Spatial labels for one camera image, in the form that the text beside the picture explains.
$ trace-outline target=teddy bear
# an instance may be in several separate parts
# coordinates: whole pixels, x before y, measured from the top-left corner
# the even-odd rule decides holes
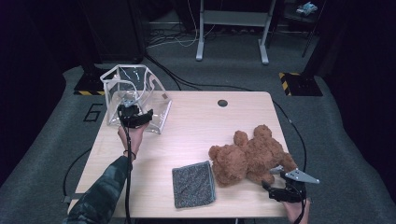
[[[274,183],[270,169],[282,165],[285,172],[297,168],[291,155],[272,137],[266,125],[254,129],[253,138],[242,131],[233,135],[233,144],[212,146],[209,157],[213,161],[212,170],[220,187],[227,187],[247,178],[254,183],[266,181]]]

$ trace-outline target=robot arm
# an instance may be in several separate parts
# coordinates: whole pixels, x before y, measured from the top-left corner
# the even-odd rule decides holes
[[[271,170],[271,174],[277,173],[286,181],[284,189],[272,188],[265,181],[262,181],[262,187],[268,191],[270,199],[275,199],[278,202],[299,203],[306,198],[305,183],[319,183],[318,179],[298,169],[288,173],[283,171],[283,167]]]
[[[118,113],[120,122],[123,126],[128,128],[138,128],[139,126],[148,123],[152,120],[153,110],[150,109],[148,113],[139,115],[140,110],[137,105],[119,105]]]

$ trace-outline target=black sleeve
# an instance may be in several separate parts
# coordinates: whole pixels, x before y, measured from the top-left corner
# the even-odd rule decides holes
[[[128,175],[128,158],[120,156],[84,193],[64,223],[108,223]]]

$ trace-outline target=transparent acrylic container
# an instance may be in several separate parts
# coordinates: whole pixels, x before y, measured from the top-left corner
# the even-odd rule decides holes
[[[160,80],[143,64],[119,64],[100,76],[104,83],[107,125],[120,125],[119,105],[137,105],[140,114],[153,110],[147,132],[161,133],[172,99]]]

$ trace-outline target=wooden table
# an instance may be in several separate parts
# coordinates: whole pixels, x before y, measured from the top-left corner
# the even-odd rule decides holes
[[[273,137],[288,148],[271,96],[258,91],[169,91],[173,103],[162,134],[144,134],[134,161],[130,195],[131,217],[283,217],[283,205],[270,200],[262,186],[245,179],[235,186],[216,185],[217,199],[210,205],[176,209],[172,169],[209,161],[211,146],[233,143],[237,130],[252,137],[266,124]],[[227,105],[218,105],[219,100]],[[117,126],[102,123],[76,193],[85,192],[123,151]],[[283,181],[276,177],[276,186]],[[125,217],[125,189],[114,217]]]

